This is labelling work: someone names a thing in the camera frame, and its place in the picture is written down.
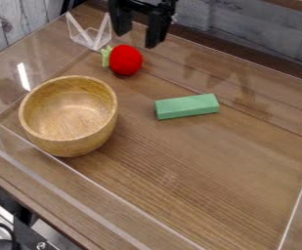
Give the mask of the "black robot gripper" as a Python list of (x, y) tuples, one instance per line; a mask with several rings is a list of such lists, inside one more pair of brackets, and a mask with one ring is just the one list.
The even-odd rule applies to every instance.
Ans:
[(165, 38), (171, 25), (171, 13), (175, 12), (177, 0), (160, 0), (156, 4), (143, 0), (108, 0), (111, 24), (117, 36), (132, 29), (132, 12), (148, 14), (145, 47), (153, 48)]

